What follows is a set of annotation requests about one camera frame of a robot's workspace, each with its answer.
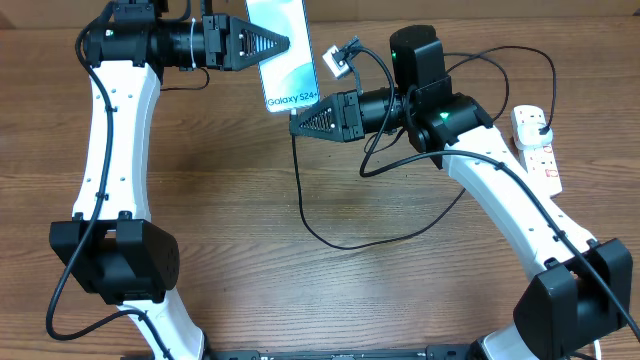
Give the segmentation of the Samsung Galaxy S24+ smartphone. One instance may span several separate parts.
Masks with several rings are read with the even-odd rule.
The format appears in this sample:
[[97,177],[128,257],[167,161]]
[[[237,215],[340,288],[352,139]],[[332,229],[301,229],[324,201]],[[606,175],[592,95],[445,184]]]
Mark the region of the Samsung Galaxy S24+ smartphone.
[[271,113],[308,107],[319,87],[304,0],[247,0],[249,21],[289,39],[289,48],[259,63],[266,109]]

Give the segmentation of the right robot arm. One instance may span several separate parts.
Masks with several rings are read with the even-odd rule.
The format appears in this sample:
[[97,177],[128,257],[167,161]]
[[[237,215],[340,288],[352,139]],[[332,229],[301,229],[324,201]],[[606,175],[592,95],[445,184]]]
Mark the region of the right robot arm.
[[430,345],[429,359],[568,359],[622,328],[633,259],[573,221],[511,153],[493,118],[452,89],[436,30],[411,25],[389,40],[388,86],[334,93],[292,114],[293,137],[338,143],[401,129],[416,159],[431,159],[468,191],[515,251],[529,284],[512,322],[469,344]]

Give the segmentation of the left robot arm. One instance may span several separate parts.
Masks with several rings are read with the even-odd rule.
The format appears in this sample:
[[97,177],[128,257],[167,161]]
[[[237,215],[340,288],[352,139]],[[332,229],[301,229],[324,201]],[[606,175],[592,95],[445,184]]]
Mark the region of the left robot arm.
[[147,194],[150,130],[169,67],[240,71],[289,49],[286,36],[224,13],[167,15],[164,1],[111,1],[78,35],[91,81],[83,182],[68,221],[49,241],[63,278],[131,319],[156,359],[209,359],[203,330],[177,291],[176,239],[154,225]]

